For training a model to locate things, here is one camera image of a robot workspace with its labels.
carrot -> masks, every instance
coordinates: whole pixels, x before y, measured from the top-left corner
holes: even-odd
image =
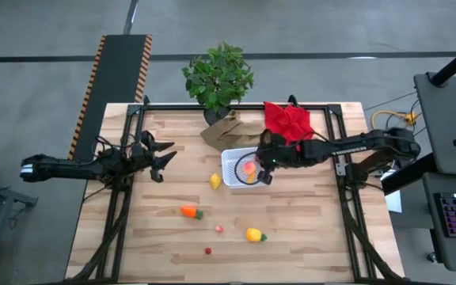
[[[180,211],[182,211],[184,216],[189,218],[202,219],[203,217],[203,211],[196,210],[195,206],[182,206],[180,207]]]

yellow cable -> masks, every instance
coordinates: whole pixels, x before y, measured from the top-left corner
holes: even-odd
[[[373,130],[376,129],[376,125],[374,123],[374,120],[376,119],[376,116],[379,115],[379,114],[390,114],[390,115],[399,116],[399,117],[402,117],[402,118],[405,118],[405,116],[406,116],[406,114],[402,114],[402,113],[394,112],[394,111],[388,111],[388,110],[377,111],[374,114],[372,114],[372,117],[370,118],[370,123],[372,124],[372,129]]]

plant pot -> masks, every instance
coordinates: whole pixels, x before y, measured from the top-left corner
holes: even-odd
[[[203,110],[203,118],[205,118],[205,121],[209,124],[209,126],[212,126],[217,121],[226,117],[230,111],[230,107],[219,107],[217,112],[214,111],[213,108],[205,109]]]

potted plant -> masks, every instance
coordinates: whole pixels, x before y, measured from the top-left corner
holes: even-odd
[[[242,59],[242,49],[223,42],[208,50],[208,59],[198,56],[182,69],[186,90],[191,98],[205,106],[203,116],[209,125],[230,112],[231,101],[240,103],[253,87],[251,67]]]

green leaves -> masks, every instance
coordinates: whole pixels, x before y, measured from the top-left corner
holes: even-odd
[[[243,50],[223,42],[218,48],[208,49],[208,59],[193,58],[182,69],[186,90],[205,108],[218,110],[240,100],[253,87],[254,73],[242,59]]]

